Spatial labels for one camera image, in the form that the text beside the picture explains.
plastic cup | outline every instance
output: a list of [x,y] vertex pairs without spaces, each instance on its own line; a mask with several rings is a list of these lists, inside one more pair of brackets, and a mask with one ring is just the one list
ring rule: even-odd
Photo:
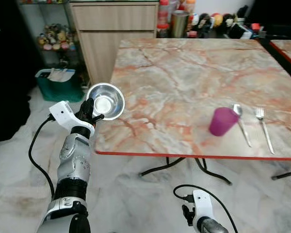
[[224,135],[238,121],[239,116],[230,108],[217,108],[214,111],[209,131],[215,136]]

table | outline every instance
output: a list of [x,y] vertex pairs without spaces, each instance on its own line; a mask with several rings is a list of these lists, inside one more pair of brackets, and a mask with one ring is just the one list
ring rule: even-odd
[[[291,78],[255,40],[123,40],[111,83],[126,107],[101,123],[98,154],[291,160]],[[222,137],[208,131],[214,109],[234,103],[252,148],[237,125]],[[266,109],[275,155],[255,106]]]
[[271,40],[270,44],[291,63],[291,40]]

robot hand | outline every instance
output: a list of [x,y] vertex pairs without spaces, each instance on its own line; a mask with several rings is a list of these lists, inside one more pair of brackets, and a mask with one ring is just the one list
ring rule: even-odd
[[192,195],[187,196],[188,202],[194,203],[193,211],[190,212],[186,205],[182,206],[183,215],[188,225],[193,226],[198,233],[228,233],[213,216],[210,195],[202,190],[194,190]]

tiled floor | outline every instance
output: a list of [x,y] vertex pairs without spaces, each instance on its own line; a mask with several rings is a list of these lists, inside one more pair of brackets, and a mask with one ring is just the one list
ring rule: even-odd
[[[25,126],[0,143],[0,233],[33,233],[50,201],[43,175],[31,165],[28,148],[32,134],[47,117],[52,102],[32,91],[31,115]],[[77,110],[80,103],[71,104]],[[41,131],[33,156],[56,183],[59,151],[67,131],[56,122]],[[138,173],[160,166],[165,158],[96,155],[87,189],[89,221],[96,233],[193,233],[182,216],[183,202],[172,190],[183,183],[202,186],[216,194],[234,218],[240,233],[291,233],[291,177],[270,177],[291,170],[291,162],[208,160],[209,170],[233,182],[201,172],[194,159],[186,159],[168,170],[140,178]],[[179,190],[189,194],[190,189]],[[217,220],[229,232],[231,224],[223,209],[212,201]]]

stainless steel bowl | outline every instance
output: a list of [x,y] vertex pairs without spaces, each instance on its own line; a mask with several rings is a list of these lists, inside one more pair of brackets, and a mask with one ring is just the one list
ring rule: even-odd
[[93,115],[96,117],[100,114],[105,116],[104,120],[114,120],[124,111],[125,100],[122,92],[109,83],[98,83],[92,86],[86,99],[94,100]]

